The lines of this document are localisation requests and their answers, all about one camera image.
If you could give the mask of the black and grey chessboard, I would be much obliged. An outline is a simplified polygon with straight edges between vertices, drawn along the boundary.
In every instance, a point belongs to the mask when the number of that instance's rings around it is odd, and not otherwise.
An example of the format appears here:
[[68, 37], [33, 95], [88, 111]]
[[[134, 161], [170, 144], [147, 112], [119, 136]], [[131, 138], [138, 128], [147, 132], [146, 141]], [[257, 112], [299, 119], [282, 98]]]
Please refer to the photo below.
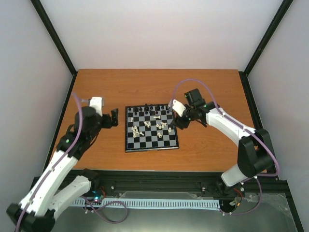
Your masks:
[[145, 104], [125, 108], [125, 151], [169, 150], [180, 147], [175, 115], [167, 104]]

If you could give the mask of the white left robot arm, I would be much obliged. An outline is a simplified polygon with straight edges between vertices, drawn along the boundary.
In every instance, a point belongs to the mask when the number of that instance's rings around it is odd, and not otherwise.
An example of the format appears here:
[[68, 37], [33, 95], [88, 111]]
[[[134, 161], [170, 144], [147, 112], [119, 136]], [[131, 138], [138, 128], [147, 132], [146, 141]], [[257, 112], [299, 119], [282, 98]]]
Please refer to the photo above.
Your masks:
[[101, 129], [118, 126], [118, 109], [103, 114], [98, 104], [78, 106], [74, 124], [61, 137], [51, 161], [30, 192], [20, 201], [11, 203], [6, 213], [15, 224], [15, 231], [49, 232], [56, 219], [69, 205], [85, 193], [100, 190], [98, 174], [84, 169], [63, 189], [67, 174], [96, 141]]

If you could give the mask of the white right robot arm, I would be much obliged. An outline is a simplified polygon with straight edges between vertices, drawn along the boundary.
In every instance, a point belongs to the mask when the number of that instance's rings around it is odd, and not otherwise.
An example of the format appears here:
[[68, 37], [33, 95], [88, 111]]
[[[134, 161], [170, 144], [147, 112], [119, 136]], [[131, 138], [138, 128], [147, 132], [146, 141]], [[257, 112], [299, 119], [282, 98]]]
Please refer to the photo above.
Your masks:
[[227, 195], [231, 188], [275, 165], [269, 133], [256, 130], [227, 114], [215, 102], [205, 102], [199, 90], [186, 92], [187, 104], [172, 99], [168, 107], [176, 113], [172, 124], [183, 130], [190, 122], [198, 121], [204, 127], [212, 126], [227, 136], [238, 148], [237, 163], [221, 174], [216, 181], [219, 195]]

